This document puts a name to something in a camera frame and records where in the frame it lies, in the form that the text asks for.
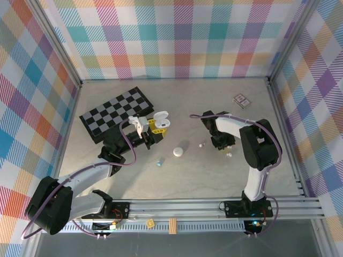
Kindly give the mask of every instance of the small yellow block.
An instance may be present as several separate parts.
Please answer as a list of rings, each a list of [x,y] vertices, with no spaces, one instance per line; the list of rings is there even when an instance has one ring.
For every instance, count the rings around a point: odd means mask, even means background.
[[[147,220],[145,224],[147,225],[148,229],[153,228],[155,226],[153,219]]]

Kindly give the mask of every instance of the chessboard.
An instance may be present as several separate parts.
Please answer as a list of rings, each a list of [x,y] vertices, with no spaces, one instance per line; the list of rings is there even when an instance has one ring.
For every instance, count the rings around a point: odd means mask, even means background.
[[[86,112],[80,119],[94,143],[105,138],[106,131],[129,116],[146,116],[154,111],[153,105],[145,95],[135,87],[124,94]]]

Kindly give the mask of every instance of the plaid wall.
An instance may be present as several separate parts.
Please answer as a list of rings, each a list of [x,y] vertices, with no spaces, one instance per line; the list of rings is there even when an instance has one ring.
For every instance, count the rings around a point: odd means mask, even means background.
[[[281,41],[281,43],[280,43],[280,45],[278,47],[277,53],[274,55],[272,64],[270,65],[270,67],[268,69],[267,76],[270,76],[272,71],[273,71],[273,69],[275,68],[275,65],[276,65],[277,61],[279,60],[279,57],[280,57],[281,53],[285,49],[290,36],[294,32],[295,25],[299,21],[299,18],[301,16],[302,11],[304,10],[307,2],[308,2],[308,0],[301,0],[301,4],[299,5],[298,9],[296,10],[296,13],[295,13],[295,15],[293,17],[292,22],[290,23],[290,25],[288,27],[287,32],[284,34],[284,38],[282,39],[282,41]]]
[[[0,256],[18,256],[24,211],[51,174],[77,86],[24,0],[0,0]]]
[[[322,0],[275,88],[302,173],[343,256],[343,0]]]
[[[82,78],[132,79],[264,77],[304,1],[41,4]]]

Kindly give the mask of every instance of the table surface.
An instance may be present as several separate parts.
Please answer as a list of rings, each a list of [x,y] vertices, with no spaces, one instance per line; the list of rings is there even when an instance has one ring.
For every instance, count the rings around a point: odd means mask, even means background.
[[[208,110],[214,113],[228,111],[250,120],[269,120],[284,154],[281,164],[269,176],[266,192],[269,195],[299,194],[262,78],[85,82],[60,176],[87,166],[101,151],[102,143],[94,144],[79,116],[136,86],[154,105],[155,112],[169,112],[171,126],[167,135],[151,150],[144,145],[135,148],[137,162],[134,166],[122,168],[116,175],[91,186],[84,194],[100,189],[114,199],[240,196],[249,173],[240,139],[236,139],[232,149],[218,151],[213,147],[211,136],[202,122],[189,118],[190,114],[201,115]],[[239,93],[252,102],[244,110],[232,100]],[[128,133],[133,130],[134,127],[129,126],[124,131]],[[206,142],[206,145],[200,148],[202,142]],[[177,146],[184,149],[181,157],[173,155],[173,149]],[[226,155],[229,152],[233,154],[232,157]],[[125,153],[124,157],[127,162],[133,159],[130,152]],[[161,167],[157,166],[158,161],[162,162]]]

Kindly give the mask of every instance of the small box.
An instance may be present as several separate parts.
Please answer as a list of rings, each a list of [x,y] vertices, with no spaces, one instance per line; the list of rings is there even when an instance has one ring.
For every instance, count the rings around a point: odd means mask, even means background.
[[[243,94],[236,95],[233,98],[233,101],[237,103],[242,109],[245,109],[251,104],[251,102]]]

